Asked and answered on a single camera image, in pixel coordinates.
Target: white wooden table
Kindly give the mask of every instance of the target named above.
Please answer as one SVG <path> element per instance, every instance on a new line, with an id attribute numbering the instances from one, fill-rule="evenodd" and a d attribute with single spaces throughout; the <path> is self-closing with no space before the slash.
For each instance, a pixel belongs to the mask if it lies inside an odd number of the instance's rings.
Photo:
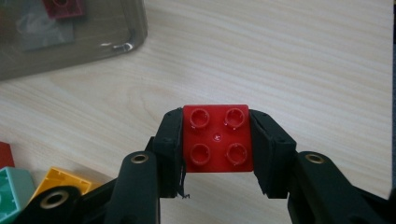
<path id="1" fill-rule="evenodd" d="M 146 1 L 133 53 L 0 82 L 0 141 L 38 184 L 55 165 L 103 183 L 169 110 L 247 104 L 388 197 L 392 1 Z M 254 174 L 188 174 L 163 223 L 290 223 Z"/>

